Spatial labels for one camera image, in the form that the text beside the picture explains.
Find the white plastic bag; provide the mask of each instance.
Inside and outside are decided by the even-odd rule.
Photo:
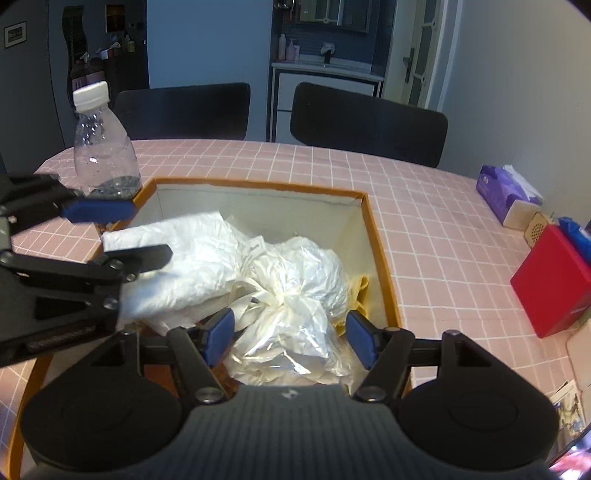
[[[243,264],[244,245],[219,212],[105,232],[102,241],[105,251],[159,244],[173,251],[164,268],[140,274],[121,292],[119,318],[146,320],[163,335],[223,308],[227,300],[219,297],[230,293]]]
[[[259,289],[253,295],[259,303],[251,307],[258,314],[226,358],[230,376],[248,385],[351,385],[359,361],[330,323],[348,306],[347,276],[336,254],[302,237],[251,242],[242,274]]]

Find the black chair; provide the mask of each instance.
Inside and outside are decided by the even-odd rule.
[[[247,83],[127,90],[113,111],[131,140],[244,140],[251,88]]]
[[[447,118],[361,93],[300,83],[295,89],[290,129],[306,145],[437,167]]]

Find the red box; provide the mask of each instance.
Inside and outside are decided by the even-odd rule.
[[[591,269],[556,225],[548,225],[511,285],[538,337],[569,328],[591,306]]]

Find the pink checkered tablecloth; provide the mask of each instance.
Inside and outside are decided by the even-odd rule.
[[[146,140],[134,146],[144,181],[207,176],[368,192],[405,328],[425,338],[461,330],[546,394],[573,378],[565,347],[572,332],[546,339],[534,334],[509,285],[529,248],[522,233],[499,224],[473,179],[388,158],[295,145]],[[39,172],[58,173],[66,185],[75,186],[72,149],[47,160]],[[13,240],[17,252],[73,261],[88,259],[99,243],[92,225],[61,219]],[[2,390],[6,375],[16,389],[21,373],[4,369],[0,413],[2,408],[9,415],[16,412],[18,394]],[[434,368],[417,369],[413,381],[419,384],[435,374]],[[7,444],[5,435],[2,443]]]

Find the door handle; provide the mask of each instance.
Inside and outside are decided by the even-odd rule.
[[[405,67],[407,68],[406,77],[404,79],[404,83],[408,83],[410,80],[410,72],[413,69],[413,60],[414,60],[414,48],[410,49],[410,54],[408,57],[403,57],[402,62],[404,63]]]

